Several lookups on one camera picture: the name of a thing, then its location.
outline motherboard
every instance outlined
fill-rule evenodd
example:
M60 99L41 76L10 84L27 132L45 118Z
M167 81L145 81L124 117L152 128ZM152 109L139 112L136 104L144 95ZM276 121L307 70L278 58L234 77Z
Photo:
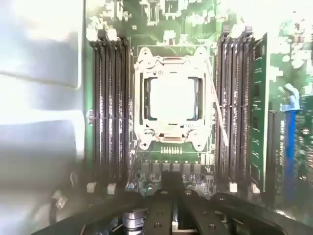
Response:
M313 6L249 4L87 0L91 167L111 181L130 167L143 194L164 170L205 195L243 185L276 206L312 188Z

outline cpu socket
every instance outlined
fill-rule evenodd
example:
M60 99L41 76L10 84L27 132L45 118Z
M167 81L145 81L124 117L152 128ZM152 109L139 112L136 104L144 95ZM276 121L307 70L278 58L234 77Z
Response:
M141 49L135 64L134 132L139 147L153 141L191 142L203 151L211 131L212 89L200 47L193 56L160 57Z

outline ram slot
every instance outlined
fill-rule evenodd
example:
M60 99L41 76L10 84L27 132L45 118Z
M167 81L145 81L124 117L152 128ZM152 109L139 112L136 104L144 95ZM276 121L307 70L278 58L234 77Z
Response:
M103 168L103 165L105 164L105 148L104 148L104 131L103 131L103 127L104 127L104 100L103 100L103 94L105 93L105 87L104 87L104 73L103 71L105 70L105 47L103 46L103 44L101 43L101 47L100 47L100 67L99 67L99 84L98 84L98 91L99 91L99 107L97 107L99 109L98 113L98 127L99 128L99 162L100 162L100 166L101 168Z
M110 55L109 55L109 74L108 74L108 98L109 98L109 133L108 133L108 164L109 164L109 174L110 178L114 178L115 176L115 166L114 166L114 150L115 150L115 143L114 143L114 125L115 125L115 113L114 113L114 98L115 98L115 48L112 45L109 45L108 48Z
M237 42L236 54L236 113L237 113L237 137L236 137L236 178L241 178L242 169L245 167L242 160L242 125L244 118L243 109L243 38L240 37Z
M215 63L215 68L216 68L216 80L215 80L215 89L216 89L216 94L218 96L219 100L219 107L216 104L216 108L222 108L222 74L224 73L222 70L223 66L223 47L224 47L224 41L225 37L221 36L219 38L219 43L218 43L218 53L216 56L216 63ZM221 132L219 128L219 119L217 116L217 110L215 111L215 161L216 161L216 172L218 175L221 175L223 171L223 163L222 163L222 139L221 139Z
M250 124L250 85L251 85L251 60L252 60L252 38L244 38L243 51L243 109L244 109L244 123L242 125L242 156L243 156L243 173L246 176L249 167L249 124Z
M94 128L94 136L93 136L93 144L94 144L94 165L96 168L100 166L100 71L102 69L101 65L101 55L100 55L101 47L99 44L93 45L93 109L94 109L94 119L93 119L93 128Z
M226 43L226 57L225 57L225 86L224 86L224 92L223 92L223 121L224 121L224 128L226 131L226 134L228 136L228 141L231 143L231 136L230 136L230 130L231 130L231 79L232 79L232 39L228 38ZM228 178L229 176L229 154L230 154L230 145L223 147L223 159L224 159L224 178Z
M237 70L237 55L238 55L238 40L234 39L232 46L232 57L231 57L231 124L232 127L230 129L230 178L232 181L235 181L236 177L236 153L237 153L237 103L238 103L238 70Z
M121 57L122 57L122 48L120 41L117 42L116 45L116 51L115 51L116 57L115 57L115 171L118 175L118 178L120 178L120 170L121 170L121 164L122 164L122 87L121 87L121 76L122 76L122 67L121 67Z
M222 78L221 78L221 112L222 112L222 120L224 129L227 132L227 82L228 82L228 39L225 38L225 42L222 47ZM228 172L228 158L226 157L227 151L224 146L223 140L220 139L220 149L221 149L221 159L222 159L222 177L225 178L225 174Z
M122 177L124 169L125 169L125 147L127 145L126 142L126 135L127 135L127 130L125 129L125 106L126 100L126 73L127 73L127 65L126 65L126 48L124 45L121 45L120 47L120 92L119 92L119 138L120 138L120 159L119 159L119 176Z
M102 69L102 80L103 80L103 137L104 137L104 165L107 173L110 174L110 145L108 139L110 137L110 47L104 47L104 55L103 55L103 69Z
M274 132L274 121L275 112L268 112L268 142L267 142L267 165L266 171L269 172L266 177L266 198L270 205L274 206L275 199L275 180L272 176L275 176L275 132Z
M123 109L124 109L124 124L123 124L123 134L124 134L124 155L123 155L123 164L125 167L125 173L127 174L128 170L128 163L129 163L129 142L130 142L130 131L129 131L129 122L130 122L130 112L132 111L131 106L131 77L132 77L132 67L133 67L133 61L132 56L130 52L130 42L127 39L123 39L123 46L124 46L124 63L125 66L123 67L125 74L124 74L124 98L123 98Z

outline electronic component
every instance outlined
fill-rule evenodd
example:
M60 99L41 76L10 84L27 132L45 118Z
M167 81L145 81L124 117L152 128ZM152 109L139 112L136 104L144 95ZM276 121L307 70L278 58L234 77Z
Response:
M242 180L246 175L249 156L249 86L253 38L248 28L237 39L228 36L229 30L226 26L224 29L216 56L216 92L230 145L223 144L216 115L215 165L219 177Z
M129 43L108 40L104 30L92 42L94 51L94 160L118 179L127 169L129 121Z
M198 48L191 57L153 56L142 48L135 64L134 132L140 149L160 142L160 152L177 154L190 142L204 150L211 132L210 73Z

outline gray metal panel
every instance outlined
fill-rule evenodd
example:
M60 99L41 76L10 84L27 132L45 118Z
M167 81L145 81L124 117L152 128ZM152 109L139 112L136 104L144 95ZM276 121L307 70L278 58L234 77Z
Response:
M46 226L37 210L83 158L83 2L1 0L0 234Z

